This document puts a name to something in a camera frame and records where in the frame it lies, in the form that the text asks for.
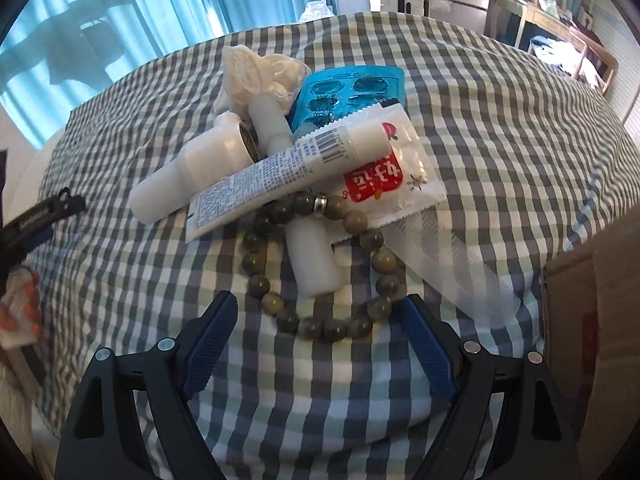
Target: plaid bedsheet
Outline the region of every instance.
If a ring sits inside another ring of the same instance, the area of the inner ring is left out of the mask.
[[[240,240],[248,220],[186,244],[184,210],[143,226],[127,208],[134,184],[211,126],[222,47],[235,44],[301,59],[314,71],[404,69],[406,109],[446,186],[438,220],[510,281],[522,300],[517,323],[480,330],[411,270],[399,274],[409,293],[426,297],[463,338],[492,352],[521,355],[540,346],[543,264],[639,199],[638,151],[586,86],[489,38],[405,14],[231,34],[155,60],[73,112],[40,192],[69,186],[86,197],[89,211],[59,224],[30,259],[42,274],[46,332],[39,409],[53,431],[60,432],[98,348],[148,349],[175,336],[218,290],[231,290],[238,325],[212,381],[191,402],[224,473],[410,478],[443,412],[432,408],[429,383],[396,322],[377,325],[368,340],[335,345],[277,334],[245,296]],[[281,238],[270,241],[267,274],[301,315],[348,316],[371,297],[375,276],[354,242],[335,253],[351,267],[351,286],[332,300],[298,298]],[[152,462],[167,478],[144,394],[137,406]]]

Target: wooden desk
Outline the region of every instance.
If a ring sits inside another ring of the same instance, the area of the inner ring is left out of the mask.
[[[524,24],[526,22],[533,23],[540,27],[542,30],[553,34],[554,36],[568,37],[569,27],[560,20],[549,16],[544,10],[539,9],[533,4],[525,2],[524,0],[495,0],[492,7],[491,19],[489,20],[489,37],[497,39],[498,34],[498,15],[500,10],[508,10],[517,16],[520,16],[520,25],[518,26],[518,33],[516,34],[515,47],[520,47],[520,40],[522,39],[522,31],[524,30]]]

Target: white cloth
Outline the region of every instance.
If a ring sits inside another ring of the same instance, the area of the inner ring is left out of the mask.
[[[580,52],[566,41],[547,40],[550,46],[534,45],[536,57],[543,63],[557,66],[563,72],[573,74],[575,66],[580,63]],[[580,74],[584,76],[588,85],[593,89],[603,88],[604,81],[598,75],[593,63],[588,59],[582,60]]]
[[[269,93],[283,115],[287,115],[310,68],[292,57],[267,54],[262,57],[244,45],[222,50],[222,90],[214,102],[217,112],[231,110],[249,119],[251,97]]]

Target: crumpled tissue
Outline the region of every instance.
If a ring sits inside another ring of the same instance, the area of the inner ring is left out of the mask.
[[[310,73],[306,64],[283,54],[259,56],[244,45],[226,46],[222,50],[222,89],[214,110],[231,110],[248,120],[251,97],[269,93],[287,115]]]

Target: plastic bag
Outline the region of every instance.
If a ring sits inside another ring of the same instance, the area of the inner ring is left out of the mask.
[[[300,14],[298,23],[312,22],[313,20],[330,18],[331,16],[335,16],[335,14],[326,6],[326,1],[321,0],[319,2],[309,2],[306,4],[305,11]]]
[[[377,104],[347,116],[354,121],[380,110]],[[367,215],[370,228],[379,228],[422,211],[445,199],[442,183],[435,177],[424,146],[402,108],[395,104],[384,108],[383,119],[392,152],[344,175],[313,186],[315,192],[337,195],[347,200],[349,209]],[[327,222],[332,242],[350,238],[341,222]]]

